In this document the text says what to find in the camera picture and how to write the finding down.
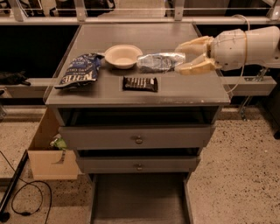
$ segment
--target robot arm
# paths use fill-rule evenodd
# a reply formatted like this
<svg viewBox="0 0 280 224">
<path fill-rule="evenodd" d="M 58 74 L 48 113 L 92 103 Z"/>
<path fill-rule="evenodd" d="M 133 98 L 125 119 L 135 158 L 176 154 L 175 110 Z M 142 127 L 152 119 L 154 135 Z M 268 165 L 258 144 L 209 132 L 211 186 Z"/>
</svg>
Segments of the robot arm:
<svg viewBox="0 0 280 224">
<path fill-rule="evenodd" d="M 202 37 L 179 45 L 175 52 L 199 55 L 191 62 L 175 67 L 180 74 L 203 74 L 214 69 L 224 71 L 244 65 L 280 68 L 280 31 L 270 26 L 251 31 L 224 31 L 216 38 Z"/>
</svg>

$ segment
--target speckled floor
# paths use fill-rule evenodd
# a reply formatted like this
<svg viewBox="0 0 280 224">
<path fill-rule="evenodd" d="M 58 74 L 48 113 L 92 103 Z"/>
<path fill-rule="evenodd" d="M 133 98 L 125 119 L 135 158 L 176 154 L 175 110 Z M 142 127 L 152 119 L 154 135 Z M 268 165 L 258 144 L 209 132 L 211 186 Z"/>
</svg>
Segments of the speckled floor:
<svg viewBox="0 0 280 224">
<path fill-rule="evenodd" d="M 12 110 L 0 123 L 1 151 L 13 165 L 28 147 L 43 112 Z M 262 109 L 250 108 L 247 117 L 244 122 L 237 112 L 224 109 L 216 122 L 216 131 L 188 182 L 194 224 L 280 223 L 280 141 L 274 139 L 275 127 Z M 2 158 L 0 163 L 1 175 L 9 176 L 11 170 Z M 33 181 L 29 162 L 22 179 Z M 79 175 L 77 180 L 47 183 L 52 188 L 52 209 L 47 223 L 87 223 L 91 186 L 86 177 Z M 17 189 L 22 185 L 19 180 Z M 11 211 L 10 200 L 6 208 L 10 212 L 7 224 L 45 223 L 50 194 L 45 186 L 41 188 L 42 208 L 23 217 Z M 28 186 L 16 197 L 14 207 L 19 212 L 32 211 L 39 202 L 38 190 Z"/>
</svg>

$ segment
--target drawer knob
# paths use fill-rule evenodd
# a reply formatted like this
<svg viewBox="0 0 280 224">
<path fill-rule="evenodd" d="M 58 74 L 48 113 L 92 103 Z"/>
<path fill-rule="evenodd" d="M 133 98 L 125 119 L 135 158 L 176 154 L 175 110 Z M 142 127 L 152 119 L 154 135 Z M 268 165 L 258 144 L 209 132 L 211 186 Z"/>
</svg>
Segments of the drawer knob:
<svg viewBox="0 0 280 224">
<path fill-rule="evenodd" d="M 143 139 L 140 136 L 138 136 L 136 138 L 135 142 L 136 142 L 136 144 L 142 144 L 143 143 Z"/>
<path fill-rule="evenodd" d="M 137 164 L 136 169 L 140 172 L 143 169 L 142 164 Z"/>
</svg>

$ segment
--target cardboard box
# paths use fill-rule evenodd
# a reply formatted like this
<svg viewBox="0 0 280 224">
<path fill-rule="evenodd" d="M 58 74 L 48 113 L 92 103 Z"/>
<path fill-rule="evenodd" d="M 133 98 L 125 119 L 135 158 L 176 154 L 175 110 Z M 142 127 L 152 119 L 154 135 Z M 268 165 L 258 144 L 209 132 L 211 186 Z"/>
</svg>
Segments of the cardboard box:
<svg viewBox="0 0 280 224">
<path fill-rule="evenodd" d="M 49 150 L 50 142 L 58 134 L 59 124 L 54 113 L 48 108 L 41 119 L 38 130 L 28 149 L 33 178 L 77 179 L 79 168 L 72 150 L 66 150 L 63 161 L 62 150 Z"/>
</svg>

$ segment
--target white bowl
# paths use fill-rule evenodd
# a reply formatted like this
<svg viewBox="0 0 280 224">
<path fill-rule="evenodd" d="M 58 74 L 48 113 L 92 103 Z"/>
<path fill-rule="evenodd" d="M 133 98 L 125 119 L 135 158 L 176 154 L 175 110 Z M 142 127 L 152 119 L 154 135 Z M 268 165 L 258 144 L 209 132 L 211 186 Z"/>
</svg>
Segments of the white bowl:
<svg viewBox="0 0 280 224">
<path fill-rule="evenodd" d="M 134 45 L 114 45 L 105 52 L 105 60 L 120 69 L 128 69 L 137 63 L 142 51 Z"/>
</svg>

